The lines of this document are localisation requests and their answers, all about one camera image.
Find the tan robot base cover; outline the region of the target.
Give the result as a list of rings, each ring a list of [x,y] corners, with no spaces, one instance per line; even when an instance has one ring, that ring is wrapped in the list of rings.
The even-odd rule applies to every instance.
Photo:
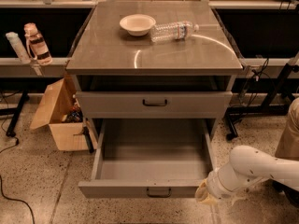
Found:
[[[290,105],[286,125],[278,142],[275,156],[299,161],[299,98]]]

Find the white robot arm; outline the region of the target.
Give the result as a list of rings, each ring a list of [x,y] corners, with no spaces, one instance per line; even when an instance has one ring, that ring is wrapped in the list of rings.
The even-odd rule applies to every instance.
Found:
[[[229,161],[201,182],[195,199],[206,204],[228,200],[239,190],[268,179],[277,183],[277,190],[293,206],[299,205],[299,161],[276,158],[249,146],[234,147]]]

